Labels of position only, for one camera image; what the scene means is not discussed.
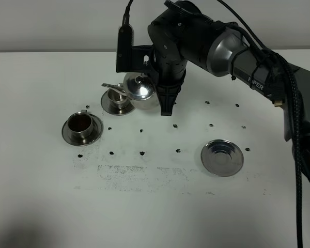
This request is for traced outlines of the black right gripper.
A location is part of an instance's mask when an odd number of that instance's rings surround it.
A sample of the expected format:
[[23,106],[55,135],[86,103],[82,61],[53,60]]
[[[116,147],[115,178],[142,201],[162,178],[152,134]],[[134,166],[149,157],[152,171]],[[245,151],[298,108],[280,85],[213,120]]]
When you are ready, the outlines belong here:
[[166,9],[148,26],[148,34],[154,46],[154,60],[159,79],[156,85],[161,116],[171,116],[176,98],[181,91],[187,56],[195,40],[193,18],[181,16]]

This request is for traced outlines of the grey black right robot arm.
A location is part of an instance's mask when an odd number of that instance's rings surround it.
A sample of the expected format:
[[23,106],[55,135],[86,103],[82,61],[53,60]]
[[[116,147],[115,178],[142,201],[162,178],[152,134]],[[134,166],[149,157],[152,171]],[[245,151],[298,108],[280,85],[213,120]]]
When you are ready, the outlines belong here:
[[162,115],[172,114],[187,62],[217,77],[230,75],[283,109],[284,138],[298,149],[300,170],[310,182],[310,71],[261,44],[246,25],[214,21],[189,1],[165,4],[167,10],[148,26]]

